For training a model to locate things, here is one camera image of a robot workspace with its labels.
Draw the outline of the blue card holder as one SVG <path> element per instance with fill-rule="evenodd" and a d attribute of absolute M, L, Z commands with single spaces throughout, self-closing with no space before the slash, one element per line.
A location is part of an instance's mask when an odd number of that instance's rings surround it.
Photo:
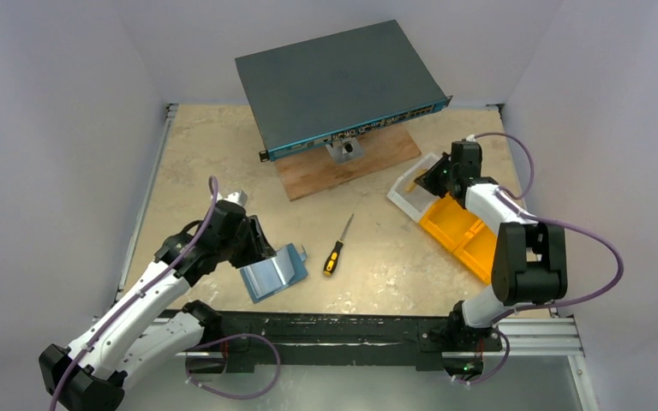
<path fill-rule="evenodd" d="M 254 304 L 301 282 L 308 276 L 304 247 L 294 243 L 281 247 L 276 255 L 239 270 L 248 295 Z"/>

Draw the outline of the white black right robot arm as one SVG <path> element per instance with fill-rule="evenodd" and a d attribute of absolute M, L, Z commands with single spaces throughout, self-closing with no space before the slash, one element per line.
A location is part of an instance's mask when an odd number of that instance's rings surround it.
<path fill-rule="evenodd" d="M 482 176 L 478 143 L 452 142 L 450 152 L 443 153 L 415 182 L 434 196 L 451 198 L 496 237 L 491 283 L 479 295 L 461 302 L 461 317 L 446 327 L 453 346 L 468 348 L 479 339 L 481 329 L 498 322 L 507 311 L 533 309 L 565 296 L 564 229 L 536 221 L 493 178 Z"/>

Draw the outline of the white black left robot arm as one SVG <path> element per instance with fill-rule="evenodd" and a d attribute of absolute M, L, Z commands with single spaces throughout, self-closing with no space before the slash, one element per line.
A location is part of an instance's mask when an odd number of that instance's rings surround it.
<path fill-rule="evenodd" d="M 247 195 L 212 192 L 206 215 L 167 237 L 137 282 L 106 314 L 67 346 L 39 356 L 49 408 L 115 410 L 148 372 L 184 350 L 218 348 L 254 334 L 226 333 L 222 316 L 200 301 L 186 303 L 163 325 L 153 321 L 218 265 L 242 269 L 276 251 L 259 219 L 245 210 Z"/>

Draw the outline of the gold credit card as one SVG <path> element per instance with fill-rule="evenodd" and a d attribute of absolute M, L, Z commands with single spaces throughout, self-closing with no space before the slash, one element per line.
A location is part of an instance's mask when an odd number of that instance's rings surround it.
<path fill-rule="evenodd" d="M 404 191 L 406 193 L 411 193 L 413 192 L 417 187 L 420 187 L 422 185 L 422 177 L 418 176 L 414 178 L 411 182 L 408 182 L 407 185 L 405 186 Z"/>

